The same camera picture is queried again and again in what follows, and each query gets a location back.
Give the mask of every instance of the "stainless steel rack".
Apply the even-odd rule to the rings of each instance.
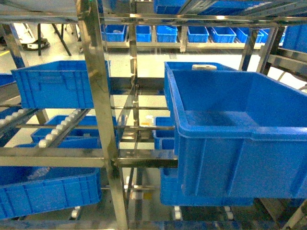
[[[140,126],[139,110],[163,110],[163,107],[140,107],[139,95],[163,95],[163,79],[160,78],[139,78],[137,67],[137,48],[138,47],[167,47],[180,48],[182,52],[189,48],[206,48],[204,44],[187,43],[188,25],[206,25],[206,26],[231,26],[231,27],[250,27],[248,41],[244,44],[243,56],[240,64],[240,70],[246,71],[250,62],[255,41],[260,28],[270,27],[270,34],[267,43],[261,49],[261,60],[258,72],[267,74],[270,67],[280,68],[284,71],[295,74],[306,79],[307,72],[307,54],[295,51],[289,51],[279,48],[284,27],[288,25],[298,25],[307,23],[307,17],[285,17],[292,16],[295,6],[305,13],[305,0],[276,0],[263,7],[267,9],[265,15],[258,15],[256,9],[250,10],[240,16],[198,16],[199,6],[202,4],[202,11],[205,7],[210,7],[216,1],[211,0],[188,0],[180,10],[178,15],[159,15],[143,13],[138,11],[138,5],[144,4],[135,0],[130,0],[126,12],[111,11],[106,9],[105,13],[98,12],[97,0],[75,0],[64,1],[61,4],[54,1],[40,1],[39,6],[33,6],[30,0],[22,3],[19,1],[3,1],[0,3],[0,30],[5,35],[11,55],[17,68],[27,66],[25,55],[18,40],[13,22],[41,22],[41,23],[78,23],[81,31],[83,50],[88,69],[88,75],[93,95],[94,109],[96,111],[98,126],[86,127],[97,128],[100,133],[103,149],[53,149],[53,148],[1,148],[0,165],[1,166],[53,166],[53,167],[100,167],[105,168],[109,187],[111,191],[114,211],[116,215],[116,224],[110,225],[105,222],[96,221],[1,221],[0,229],[280,229],[283,225],[278,222],[280,213],[274,212],[273,208],[282,208],[279,200],[261,199],[261,203],[266,207],[268,213],[274,222],[246,221],[238,223],[230,222],[203,222],[203,221],[129,221],[128,202],[132,189],[141,190],[146,187],[142,185],[143,168],[177,167],[177,159],[171,150],[145,150],[137,149],[140,142],[152,142],[151,130],[153,129],[173,129],[173,127]],[[283,5],[283,17],[281,13],[276,14],[275,10],[280,10]],[[105,29],[106,24],[128,24],[129,41],[122,44],[109,44],[102,41],[101,25]],[[146,25],[176,25],[181,27],[180,43],[173,44],[151,44],[136,43],[135,26],[138,24]],[[126,103],[123,107],[116,107],[112,97],[110,97],[106,69],[101,63],[105,60],[104,53],[107,53],[108,47],[129,47],[130,48],[130,70],[131,75],[127,78],[112,78],[111,94],[127,95]],[[15,84],[9,89],[0,88],[0,95],[3,97],[2,103],[18,95]],[[120,109],[118,116],[118,125],[113,126],[112,116],[115,116],[115,109]],[[134,120],[133,126],[127,126],[127,119],[132,111]],[[44,126],[47,120],[44,111],[33,110],[32,115],[39,114],[40,125],[27,125],[21,122],[9,123],[8,126],[20,128],[51,128]],[[48,145],[56,147],[66,135],[78,125],[82,116],[86,115],[88,110],[80,112],[73,122],[68,123],[65,132],[60,133],[60,138],[51,141]],[[134,143],[134,149],[117,149],[114,136],[114,130],[117,129],[122,142]],[[122,168],[131,168],[130,180],[127,192],[125,192],[123,182]],[[136,175],[137,186],[132,186],[132,178]],[[139,201],[136,201],[136,215],[140,208]],[[290,228],[300,229],[306,227],[305,209],[307,202],[297,210],[295,215],[289,219],[285,225]]]

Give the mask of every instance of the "floor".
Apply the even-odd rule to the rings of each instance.
[[[50,47],[42,50],[42,56],[37,55],[37,51],[26,51],[26,57],[30,66],[41,63],[57,61],[57,60],[83,60],[84,55],[79,54],[81,47],[80,42],[76,41],[75,35],[71,34],[70,28],[65,31],[64,39],[72,53],[69,57],[59,41],[57,35],[54,33],[51,25],[42,25],[42,32],[50,42]],[[127,77],[130,76],[130,60],[128,50],[110,50],[108,58],[111,60],[111,76],[114,77]],[[255,71],[258,65],[260,57],[255,54],[252,56],[249,71]],[[241,51],[238,50],[203,50],[192,51],[189,53],[181,54],[170,50],[140,50],[138,53],[138,75],[139,77],[164,77],[164,62],[165,61],[189,61],[189,62],[219,62],[229,67],[238,69],[241,60]],[[6,53],[3,47],[0,47],[0,72],[9,73],[11,69],[15,69],[13,59],[9,53]],[[272,69],[269,73],[269,77],[278,79],[282,74],[282,71]],[[305,82],[297,80],[290,74],[285,74],[281,80],[294,88],[300,88],[305,85]],[[114,96],[115,105],[123,106],[126,100],[126,96]],[[166,106],[164,97],[160,96],[140,96],[140,106]],[[72,110],[67,109],[47,109],[48,117],[51,118],[55,115],[69,114]],[[169,116],[168,111],[140,111],[140,123],[151,123],[152,117],[155,116]],[[37,119],[33,117],[28,123],[37,123]],[[133,124],[132,117],[129,119],[129,125]],[[34,129],[21,129],[17,135],[6,145],[7,147],[13,147],[18,144],[30,143],[32,140],[30,134],[34,132]],[[121,144],[121,148],[131,149],[131,144]],[[153,149],[153,143],[141,143],[140,149]],[[125,177],[129,175],[129,170],[124,169]],[[143,220],[170,220],[172,219],[172,207],[164,206],[159,201],[159,186],[160,186],[160,174],[158,169],[147,169],[144,171],[144,184],[154,185],[157,190],[149,191],[150,195],[147,199],[142,200],[142,219]],[[114,225],[115,214],[113,210],[113,204],[108,190],[104,191],[105,198],[98,205],[87,206],[83,208],[81,219],[100,219],[110,222],[110,228]],[[129,206],[129,218],[136,219],[135,216],[135,202],[136,195],[132,196],[132,200]],[[202,220],[222,220],[225,216],[221,215],[221,211],[215,209],[215,211],[202,210]],[[187,219],[192,216],[192,209],[185,208],[183,214]],[[249,218],[257,219],[259,215],[254,207],[248,210]],[[71,209],[55,211],[50,213],[38,214],[28,216],[27,219],[68,219],[71,214]]]

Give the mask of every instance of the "white object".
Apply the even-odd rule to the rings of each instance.
[[[192,65],[192,70],[217,70],[217,67],[214,65]]]

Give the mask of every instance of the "metal shelving frame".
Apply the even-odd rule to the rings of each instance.
[[[268,74],[270,67],[276,67],[295,74],[302,79],[307,77],[307,54],[295,51],[289,51],[279,48],[279,41],[284,31],[284,27],[288,25],[298,25],[307,23],[307,17],[268,17],[266,16],[198,16],[197,9],[202,3],[202,11],[204,7],[209,7],[216,1],[209,0],[188,0],[180,10],[178,15],[157,15],[148,13],[138,13],[137,2],[130,0],[130,12],[127,13],[99,13],[97,0],[75,0],[76,13],[62,12],[41,12],[29,9],[24,11],[0,11],[0,30],[5,35],[11,55],[16,63],[16,67],[27,66],[25,55],[21,44],[18,40],[17,33],[12,22],[41,22],[41,23],[78,23],[81,31],[83,50],[91,84],[93,95],[94,109],[96,111],[98,126],[78,126],[79,128],[97,128],[100,133],[103,149],[54,149],[54,148],[1,148],[0,149],[0,166],[52,166],[52,167],[100,167],[106,168],[109,181],[109,188],[112,194],[114,210],[117,219],[117,228],[120,230],[127,229],[261,229],[260,223],[251,221],[250,223],[205,223],[202,221],[167,221],[167,222],[145,222],[145,221],[129,221],[127,214],[127,206],[131,189],[141,189],[142,185],[142,168],[160,168],[160,167],[177,167],[177,159],[172,150],[145,150],[137,149],[140,142],[152,142],[151,131],[153,129],[173,129],[174,127],[161,126],[140,126],[139,110],[165,110],[163,107],[140,107],[138,102],[139,95],[163,95],[163,79],[161,78],[138,78],[137,69],[137,47],[146,46],[147,44],[136,43],[135,26],[138,24],[146,25],[176,25],[181,26],[182,34],[186,34],[188,25],[206,25],[206,26],[230,26],[230,27],[250,27],[248,41],[244,46],[240,70],[246,71],[250,62],[252,52],[255,48],[255,41],[260,28],[271,28],[269,38],[263,49],[261,49],[261,60],[258,72]],[[276,0],[278,6],[284,4],[288,6],[294,2],[300,2],[301,7],[305,0]],[[129,44],[125,44],[130,48],[130,66],[131,76],[127,78],[111,78],[111,94],[127,95],[124,107],[116,107],[112,96],[109,94],[106,68],[101,65],[105,61],[105,53],[109,43],[102,41],[101,25],[105,29],[106,24],[128,24]],[[181,51],[185,51],[191,44],[187,44],[187,38],[181,37],[181,43],[176,44]],[[2,103],[15,96],[17,88],[13,84],[9,89],[0,88],[5,95]],[[118,117],[118,124],[113,126],[112,116],[115,116],[115,109],[121,109]],[[133,126],[127,126],[127,119],[130,112],[133,113]],[[86,115],[88,110],[82,111],[78,121],[82,116]],[[44,117],[44,111],[33,110],[40,114],[39,125],[27,124],[9,124],[22,128],[50,128],[52,126],[43,125],[47,118]],[[61,136],[63,140],[65,135],[69,133],[78,122],[71,123],[67,126],[65,134]],[[134,149],[117,149],[114,130],[118,134],[122,142],[135,143]],[[168,155],[168,158],[161,158],[161,155]],[[131,168],[130,181],[128,191],[125,192],[122,168]],[[137,183],[132,186],[132,177],[136,171]],[[271,204],[267,199],[263,199],[263,204]],[[307,202],[297,210],[295,215],[285,225],[287,229],[295,229],[302,227],[306,223]],[[0,229],[18,228],[18,223],[8,221],[0,225]],[[273,223],[272,229],[279,229],[279,223]],[[27,229],[104,229],[107,228],[103,223],[94,223],[92,221],[42,221],[35,224],[26,222]]]

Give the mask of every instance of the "blue plastic crate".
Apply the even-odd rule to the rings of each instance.
[[[12,70],[23,108],[93,108],[85,61],[55,61]]]
[[[95,143],[94,138],[69,140],[62,147],[95,148]],[[48,170],[47,167],[0,167],[0,219],[90,205],[101,200],[99,169],[52,167],[39,176],[40,169]]]
[[[264,35],[261,42],[266,43],[267,40],[268,40],[268,36],[269,36],[270,29],[260,30],[260,32],[262,32],[263,35]],[[283,42],[284,42],[284,37],[285,37],[285,36],[286,36],[286,34],[283,33],[283,36],[282,36],[282,38],[281,38],[281,40],[280,40],[280,43],[283,43]]]
[[[218,1],[200,15],[237,15],[248,7],[258,5],[262,1]]]
[[[153,10],[159,14],[177,14],[185,0],[154,0]]]
[[[126,25],[107,25],[106,31],[101,28],[102,39],[108,42],[124,42],[126,32]]]
[[[172,126],[170,117],[156,117],[154,125]],[[154,148],[156,150],[174,149],[173,130],[154,130]],[[177,182],[178,170],[162,168],[160,200],[164,205],[172,206],[249,206],[253,204],[253,198],[204,198],[184,196],[180,184]]]
[[[154,118],[155,126],[173,126],[170,117],[158,116]],[[174,149],[174,131],[173,130],[153,130],[154,148],[156,150]]]
[[[246,42],[249,34],[249,28],[233,28],[233,31],[236,33],[236,37],[239,39],[240,42],[242,43]],[[256,43],[261,43],[263,37],[264,34],[261,31],[259,31]]]
[[[188,39],[189,42],[207,42],[209,32],[205,26],[189,26]]]
[[[307,53],[307,25],[288,26],[283,48]]]
[[[0,73],[0,86],[11,84],[13,82],[15,82],[15,79],[11,74]]]
[[[149,25],[136,26],[136,41],[137,42],[151,42],[152,28]]]
[[[186,69],[186,70],[191,70],[192,71],[192,66],[194,64],[197,65],[214,65],[217,67],[217,70],[229,70],[229,71],[236,71],[236,69],[230,68],[228,66],[221,65],[219,63],[215,62],[165,62],[165,70],[164,70],[164,94],[165,94],[165,99],[166,99],[166,104],[169,110],[171,110],[171,115],[173,115],[172,110],[173,110],[173,104],[172,104],[172,99],[170,95],[170,90],[168,86],[168,72],[171,72],[172,70],[175,69]]]
[[[210,27],[210,35],[216,43],[234,43],[236,34],[228,27]]]
[[[244,71],[173,70],[168,80],[185,195],[307,197],[307,95]]]
[[[177,27],[166,25],[157,26],[157,42],[176,42],[177,34]]]

